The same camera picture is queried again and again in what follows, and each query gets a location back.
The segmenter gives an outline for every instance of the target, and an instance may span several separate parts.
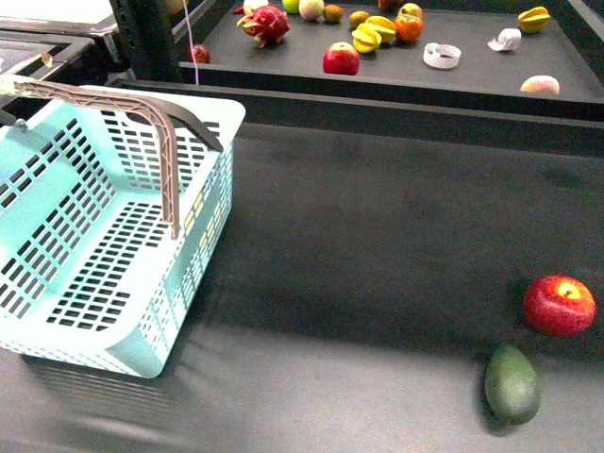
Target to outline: green avocado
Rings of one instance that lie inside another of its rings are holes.
[[[484,393],[495,416],[511,425],[532,420],[541,406],[541,382],[516,346],[501,345],[491,357]]]

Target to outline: fake fruit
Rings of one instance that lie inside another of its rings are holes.
[[[259,7],[250,14],[245,14],[237,26],[240,26],[248,35],[253,36],[260,43],[260,48],[269,41],[277,43],[283,41],[283,35],[290,29],[287,12],[283,12],[273,5]]]
[[[379,49],[381,36],[370,25],[360,24],[352,32],[352,44],[362,54],[368,54]]]
[[[402,4],[401,0],[377,0],[377,7],[384,12],[395,12]]]
[[[344,17],[344,10],[337,5],[327,5],[323,9],[323,17],[325,18],[325,22],[339,24]]]
[[[397,15],[400,14],[410,14],[411,16],[419,17],[420,19],[424,19],[424,11],[414,3],[406,3],[400,10]]]
[[[529,9],[518,15],[518,28],[525,33],[538,33],[549,21],[549,12],[544,7]]]
[[[550,92],[560,93],[558,80],[550,75],[534,75],[529,77],[520,87],[521,92]]]
[[[166,4],[166,7],[168,8],[168,14],[170,14],[171,16],[174,16],[175,14],[177,14],[178,12],[180,12],[182,9],[184,9],[184,5],[182,3],[182,0],[164,0],[164,3]]]
[[[399,41],[410,43],[415,42],[424,31],[424,21],[410,14],[399,14],[394,19],[396,28],[396,38]]]
[[[194,44],[193,51],[189,54],[189,61],[210,63],[210,50],[204,44]]]
[[[596,317],[596,302],[580,281],[565,276],[537,278],[528,286],[523,304],[527,322],[554,336],[573,336]]]
[[[487,365],[484,394],[495,416],[523,425],[541,406],[541,382],[529,359],[516,346],[501,345]]]
[[[390,42],[396,36],[396,27],[394,23],[383,16],[370,16],[364,22],[381,37],[383,43]]]
[[[283,9],[288,14],[299,14],[300,13],[300,0],[282,0]]]
[[[350,23],[350,28],[352,28],[353,30],[356,30],[357,27],[360,24],[362,24],[363,22],[365,22],[368,17],[369,17],[369,13],[367,11],[353,12],[352,14],[350,14],[350,17],[348,17],[348,22]]]
[[[316,21],[323,14],[323,0],[300,0],[300,16],[307,21]]]
[[[251,14],[254,9],[265,7],[268,5],[268,0],[244,0],[243,14]]]
[[[332,44],[323,55],[323,72],[326,74],[355,76],[360,65],[359,52],[348,42]]]

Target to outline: starfruit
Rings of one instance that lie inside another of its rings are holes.
[[[390,42],[396,37],[396,27],[390,19],[383,16],[370,16],[364,23],[373,28],[384,43]]]
[[[379,49],[381,36],[368,24],[360,24],[352,32],[352,44],[362,54],[368,54]]]
[[[550,17],[544,7],[529,9],[518,16],[518,27],[525,33],[538,33],[543,30]]]

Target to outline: white cable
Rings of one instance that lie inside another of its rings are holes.
[[[199,69],[197,68],[197,60],[195,59],[195,53],[193,52],[193,32],[191,31],[191,22],[189,22],[189,9],[187,8],[187,0],[182,0],[182,4],[185,7],[185,21],[187,22],[187,30],[189,31],[189,51],[191,52],[191,59],[193,60],[193,66],[195,68],[195,85],[199,85]]]

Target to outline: brown basket handle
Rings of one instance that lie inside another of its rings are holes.
[[[142,116],[158,133],[159,184],[162,220],[171,224],[172,238],[178,237],[178,160],[176,133],[170,116],[176,117],[209,147],[223,146],[190,111],[172,102],[123,92],[104,92],[62,83],[42,82],[17,75],[0,75],[0,94],[40,99],[59,99],[66,104],[93,109],[119,110]]]

